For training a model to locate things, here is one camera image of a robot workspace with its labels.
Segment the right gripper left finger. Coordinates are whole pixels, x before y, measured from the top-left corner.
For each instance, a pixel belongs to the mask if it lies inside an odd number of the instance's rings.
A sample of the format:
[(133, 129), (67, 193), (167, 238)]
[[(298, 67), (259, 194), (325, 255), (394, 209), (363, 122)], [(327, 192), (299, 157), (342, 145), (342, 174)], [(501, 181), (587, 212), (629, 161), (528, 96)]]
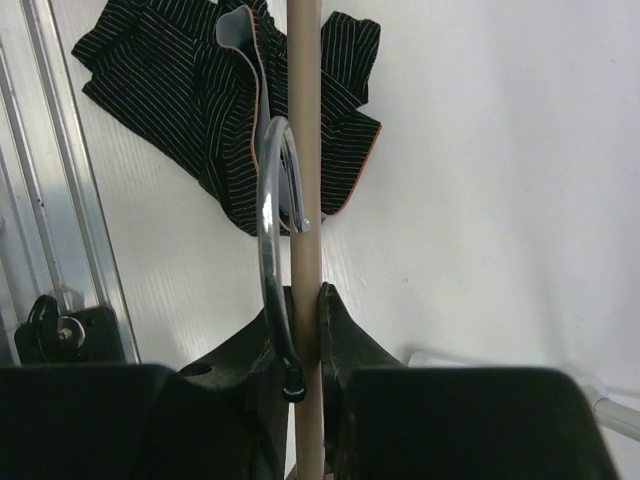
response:
[(174, 371), (98, 363), (104, 308), (75, 315), (80, 345), (40, 296), (16, 333), (27, 359), (1, 372), (5, 479), (281, 479), (288, 403), (283, 368), (257, 317)]

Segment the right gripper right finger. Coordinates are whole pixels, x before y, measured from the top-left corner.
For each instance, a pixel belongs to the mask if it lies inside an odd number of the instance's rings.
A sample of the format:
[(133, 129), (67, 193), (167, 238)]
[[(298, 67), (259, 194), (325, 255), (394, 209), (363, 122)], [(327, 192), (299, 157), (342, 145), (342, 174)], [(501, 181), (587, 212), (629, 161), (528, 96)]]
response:
[(587, 400), (548, 368), (411, 368), (318, 299), (325, 456), (337, 479), (614, 479)]

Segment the wooden clip hanger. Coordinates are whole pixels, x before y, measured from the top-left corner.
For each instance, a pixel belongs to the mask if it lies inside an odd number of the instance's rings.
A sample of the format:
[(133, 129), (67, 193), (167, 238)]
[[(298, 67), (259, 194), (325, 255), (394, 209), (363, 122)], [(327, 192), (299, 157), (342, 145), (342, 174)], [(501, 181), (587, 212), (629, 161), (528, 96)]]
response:
[[(257, 220), (264, 314), (295, 407), (296, 476), (325, 476), (318, 297), (321, 266), (321, 4), (287, 4), (288, 115), (267, 127), (259, 160)], [(291, 296), (280, 262), (280, 176), (290, 200)]]

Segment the black shorts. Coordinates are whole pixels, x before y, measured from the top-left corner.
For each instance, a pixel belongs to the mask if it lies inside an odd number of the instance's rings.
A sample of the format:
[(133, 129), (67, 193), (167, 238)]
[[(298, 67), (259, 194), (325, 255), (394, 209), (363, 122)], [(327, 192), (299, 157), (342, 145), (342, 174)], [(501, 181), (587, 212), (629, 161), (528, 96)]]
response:
[[(321, 39), (321, 210), (350, 199), (381, 130), (362, 112), (381, 28), (334, 12)], [(259, 150), (288, 113), (287, 38), (264, 1), (110, 1), (73, 56), (84, 93), (174, 160), (247, 234)]]

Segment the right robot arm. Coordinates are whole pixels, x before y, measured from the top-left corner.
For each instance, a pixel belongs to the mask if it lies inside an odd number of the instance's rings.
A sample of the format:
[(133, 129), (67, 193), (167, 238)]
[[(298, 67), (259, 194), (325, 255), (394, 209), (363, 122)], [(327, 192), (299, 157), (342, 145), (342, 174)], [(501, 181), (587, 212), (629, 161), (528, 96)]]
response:
[[(585, 396), (544, 368), (411, 368), (319, 297), (326, 467), (336, 479), (614, 479)], [(282, 479), (285, 371), (257, 317), (180, 371), (124, 362), (105, 308), (48, 295), (1, 372), (5, 479)]]

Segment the aluminium mounting rail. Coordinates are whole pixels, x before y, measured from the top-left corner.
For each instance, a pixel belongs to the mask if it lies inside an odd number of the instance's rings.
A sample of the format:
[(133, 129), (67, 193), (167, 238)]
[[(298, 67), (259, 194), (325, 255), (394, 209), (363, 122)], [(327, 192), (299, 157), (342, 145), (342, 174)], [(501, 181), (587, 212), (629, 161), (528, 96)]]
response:
[(1, 356), (35, 300), (66, 315), (111, 308), (126, 360), (140, 360), (48, 1), (1, 4)]

